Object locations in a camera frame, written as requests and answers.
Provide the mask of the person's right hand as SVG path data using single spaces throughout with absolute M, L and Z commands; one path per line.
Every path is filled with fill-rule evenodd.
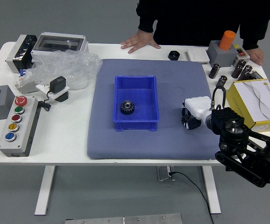
M 135 35 L 121 42 L 121 49 L 129 49 L 128 53 L 131 54 L 147 45 L 155 49 L 161 48 L 161 46 L 155 42 L 153 33 L 138 30 Z

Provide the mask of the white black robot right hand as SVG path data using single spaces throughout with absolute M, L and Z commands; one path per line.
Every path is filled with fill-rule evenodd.
M 212 100 L 208 96 L 187 98 L 182 104 L 182 124 L 188 130 L 193 130 L 204 124 L 211 129 Z

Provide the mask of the person's left hand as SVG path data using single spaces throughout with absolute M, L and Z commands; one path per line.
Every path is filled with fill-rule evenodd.
M 257 65 L 262 66 L 264 62 L 264 52 L 260 48 L 248 50 L 250 59 Z

